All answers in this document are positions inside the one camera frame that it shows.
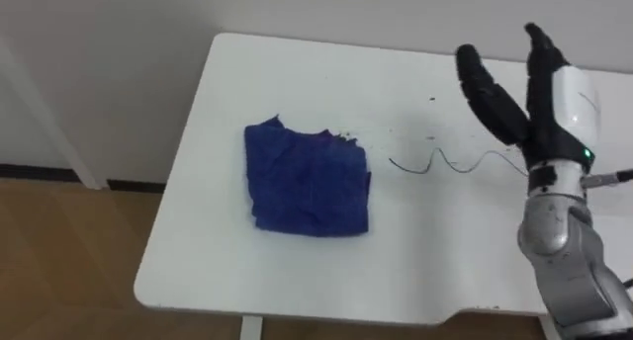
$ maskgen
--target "black cable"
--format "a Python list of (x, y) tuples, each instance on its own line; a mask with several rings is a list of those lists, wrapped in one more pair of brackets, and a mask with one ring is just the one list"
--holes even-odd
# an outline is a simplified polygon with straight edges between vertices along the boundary
[(453, 164), (451, 162), (448, 161), (448, 158), (446, 158), (446, 154), (444, 154), (444, 151), (439, 148), (439, 147), (435, 147), (433, 149), (433, 152), (431, 152), (431, 156), (428, 159), (428, 164), (426, 165), (426, 168), (424, 168), (421, 171), (414, 171), (414, 170), (409, 170), (401, 165), (399, 165), (398, 163), (396, 163), (396, 161), (394, 161), (393, 159), (389, 159), (389, 161), (394, 164), (394, 166), (402, 169), (405, 172), (409, 172), (409, 173), (414, 173), (414, 174), (426, 174), (428, 173), (428, 171), (430, 171), (431, 169), (431, 165), (433, 164), (433, 156), (435, 156), (435, 152), (439, 151), (440, 155), (442, 155), (442, 158), (444, 159), (444, 162), (446, 162), (446, 164), (448, 165), (448, 167), (450, 167), (453, 171), (457, 172), (457, 173), (471, 173), (473, 172), (479, 165), (480, 163), (482, 163), (482, 161), (484, 160), (484, 157), (486, 157), (489, 154), (494, 154), (497, 155), (499, 157), (501, 157), (502, 159), (505, 160), (505, 162), (509, 163), (510, 166), (512, 166), (514, 168), (514, 170), (516, 170), (516, 172), (520, 173), (522, 176), (527, 177), (527, 173), (523, 172), (523, 170), (521, 170), (519, 167), (517, 167), (512, 161), (510, 161), (507, 157), (503, 156), (501, 153), (494, 151), (494, 150), (488, 150), (486, 152), (484, 152), (484, 154), (482, 154), (482, 156), (479, 158), (479, 160), (477, 160), (477, 162), (475, 162), (475, 164), (470, 167), (467, 168), (465, 170), (461, 170), (458, 168), (455, 168), (455, 166), (453, 166)]

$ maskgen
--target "table leg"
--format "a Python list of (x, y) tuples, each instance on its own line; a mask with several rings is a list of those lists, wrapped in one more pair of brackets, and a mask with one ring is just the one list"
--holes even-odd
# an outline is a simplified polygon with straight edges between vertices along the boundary
[(541, 315), (538, 317), (541, 322), (541, 327), (543, 328), (543, 334), (545, 334), (545, 338), (547, 340), (561, 340), (561, 337), (558, 335), (558, 331), (556, 331), (556, 326), (554, 326), (554, 321), (552, 317), (549, 315)]
[(263, 319), (261, 316), (243, 316), (241, 318), (239, 340), (260, 340), (262, 322)]

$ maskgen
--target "white table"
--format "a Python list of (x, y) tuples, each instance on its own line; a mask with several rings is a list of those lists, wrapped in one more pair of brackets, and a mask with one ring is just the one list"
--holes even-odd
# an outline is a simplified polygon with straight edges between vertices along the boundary
[[(524, 101), (520, 63), (489, 61)], [(604, 100), (596, 170), (633, 164), (628, 75), (592, 72)], [(609, 109), (622, 106), (627, 112)], [(279, 114), (289, 128), (358, 138), (373, 173), (370, 231), (310, 238), (253, 226), (243, 129)], [(222, 34), (214, 40), (135, 283), (156, 308), (436, 324), (461, 310), (543, 314), (532, 269), (516, 245), (525, 178), (486, 150), (521, 164), (463, 99), (453, 57)], [(630, 187), (592, 193), (608, 264), (633, 276)], [(257, 335), (261, 318), (244, 322)]]

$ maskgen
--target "crumpled blue towel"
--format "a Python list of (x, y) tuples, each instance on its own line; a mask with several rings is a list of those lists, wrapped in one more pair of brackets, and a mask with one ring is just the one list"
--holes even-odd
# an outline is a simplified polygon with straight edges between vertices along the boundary
[(356, 139), (308, 134), (277, 117), (244, 130), (255, 225), (309, 236), (367, 232), (371, 173)]

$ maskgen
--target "robotic hand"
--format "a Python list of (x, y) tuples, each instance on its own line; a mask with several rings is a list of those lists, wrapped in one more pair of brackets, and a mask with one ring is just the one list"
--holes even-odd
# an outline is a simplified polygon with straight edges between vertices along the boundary
[(600, 106), (587, 76), (534, 24), (525, 26), (527, 112), (495, 83), (472, 45), (457, 49), (462, 91), (480, 122), (516, 144), (529, 171), (518, 244), (532, 264), (543, 301), (564, 339), (633, 339), (633, 302), (604, 264), (587, 188), (633, 178), (631, 171), (589, 176)]

